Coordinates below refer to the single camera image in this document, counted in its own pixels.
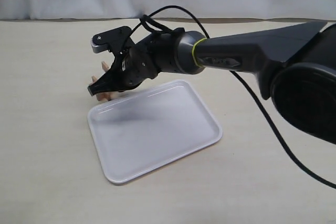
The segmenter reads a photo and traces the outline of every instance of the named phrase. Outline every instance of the white plastic tray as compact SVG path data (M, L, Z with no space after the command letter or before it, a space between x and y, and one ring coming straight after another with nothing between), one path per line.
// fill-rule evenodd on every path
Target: white plastic tray
M183 80L95 106L88 121L103 172L115 184L214 144L223 135Z

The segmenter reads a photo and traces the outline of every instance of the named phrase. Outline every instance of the beige table surface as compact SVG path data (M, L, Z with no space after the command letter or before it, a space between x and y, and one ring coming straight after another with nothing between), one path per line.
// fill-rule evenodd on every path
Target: beige table surface
M336 190L297 168L248 93L222 70L160 74L139 88L190 81L223 126L220 142L125 186L105 179L87 123L97 104L87 84L113 57L95 55L90 39L136 22L0 22L0 223L336 223ZM287 25L205 27L214 37ZM254 77L243 76L258 91ZM299 159L336 182L336 146L264 104Z

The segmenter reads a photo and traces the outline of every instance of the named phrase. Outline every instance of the table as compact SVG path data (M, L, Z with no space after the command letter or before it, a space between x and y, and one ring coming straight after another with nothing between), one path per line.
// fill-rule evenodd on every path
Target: table
M336 191L289 159L243 86L222 70L162 73L139 87L189 81L220 121L220 142L125 186L105 179L87 123L98 102L87 85L113 57L95 55L90 39L137 22L0 22L0 223L336 223ZM205 27L215 37L291 24ZM145 35L139 29L133 39ZM252 75L242 76L258 91ZM335 182L336 146L299 132L264 104L298 158Z

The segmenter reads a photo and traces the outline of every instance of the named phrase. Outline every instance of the wire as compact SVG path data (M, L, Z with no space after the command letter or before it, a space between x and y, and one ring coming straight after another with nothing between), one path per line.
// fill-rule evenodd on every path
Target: wire
M169 5L169 6L165 6L162 7L156 11L154 11L153 13L151 13L149 15L149 17L154 16L155 14L162 12L163 10L166 9L170 9L170 8L175 8L175 9L179 9L184 11L185 13L187 13L189 16L192 17L192 19L198 24L198 26L200 27L200 29L203 31L204 35L206 38L210 39L210 36L208 34L208 32L206 31L206 29L204 28L204 26L201 24L201 22L191 13L189 12L187 9L180 7L180 6L176 6L176 5ZM139 23L132 31L131 34L129 35L129 37L141 26L141 23ZM268 114L268 112L266 111L265 107L263 106L263 104L261 103L261 101L259 100L259 98L257 97L257 95L255 94L255 92L252 90L252 88L247 84L247 82L237 73L234 71L230 71L234 77L236 77L238 79L238 81L246 88L246 90L248 91L248 93L252 96L253 100L256 102L257 106L259 107L260 111L262 112L263 116L265 117L267 123L269 124L269 126L271 127L272 131L274 132L276 138L278 139L280 145L282 146L282 148L284 148L285 152L287 153L287 155L290 157L290 159L305 173L307 173L309 176L311 176L312 178L316 179L318 182L325 184L326 186L329 186L333 189L336 189L336 184L320 177L319 175L317 175L316 173L312 172L310 169L308 169L301 161L298 160L298 158L294 155L294 153L291 151L291 149L289 148L289 146L287 145L287 143L285 142L284 138L282 137L282 135L280 134L278 128L275 126L272 118L270 117L270 115Z

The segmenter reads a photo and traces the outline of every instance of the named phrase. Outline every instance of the black cable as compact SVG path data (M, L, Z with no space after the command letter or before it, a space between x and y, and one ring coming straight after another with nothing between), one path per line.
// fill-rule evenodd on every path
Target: black cable
M201 24L201 22L188 10L186 10L185 8L182 8L180 6L176 6L176 5L169 5L169 6L165 6L162 7L158 10L156 10L155 12L153 12L152 14L149 15L149 17L154 16L155 14L166 10L166 9L170 9L170 8L175 8L175 9L179 9L184 11L185 13L187 13L188 15L190 15L192 17L192 19L198 24L198 26L200 27L200 29L203 31L204 35L206 38L210 39L209 34L207 33L207 31L205 30L205 28L203 27L203 25ZM138 24L131 32L131 34L129 35L129 37L141 26L141 23ZM289 148L289 146L287 145L287 143L285 142L284 138L282 137L282 135L280 134L278 128L275 126L272 118L270 117L270 115L268 114L268 112L266 111L265 107L263 106L263 104L261 103L261 101L259 100L259 98L257 97L257 95L255 94L255 92L252 90L252 88L247 84L247 82L236 72L234 71L230 71L237 79L238 81L246 88L246 90L248 91L248 93L252 96L253 100L256 102L257 106L259 107L260 111L262 112L262 114L264 115L266 121L268 122L269 126L271 127L272 131L274 132L276 138L279 140L279 143L281 144L281 146L284 148L285 152L287 153L287 155L290 157L290 159L305 173L307 173L309 176L311 176L312 178L316 179L318 182L325 184L326 186L329 186L333 189L336 189L336 184L320 177L319 175L317 175L316 173L312 172L310 169L308 169L301 161L298 160L298 158L294 155L294 153L291 151L291 149Z

